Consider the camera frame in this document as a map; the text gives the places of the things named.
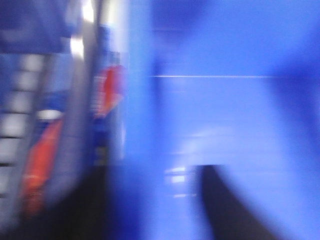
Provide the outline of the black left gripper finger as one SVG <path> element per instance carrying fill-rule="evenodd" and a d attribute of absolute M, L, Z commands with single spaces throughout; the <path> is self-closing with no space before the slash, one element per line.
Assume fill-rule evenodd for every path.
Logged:
<path fill-rule="evenodd" d="M 200 207 L 215 240 L 280 240 L 255 216 L 219 174 L 220 165 L 196 165 Z"/>

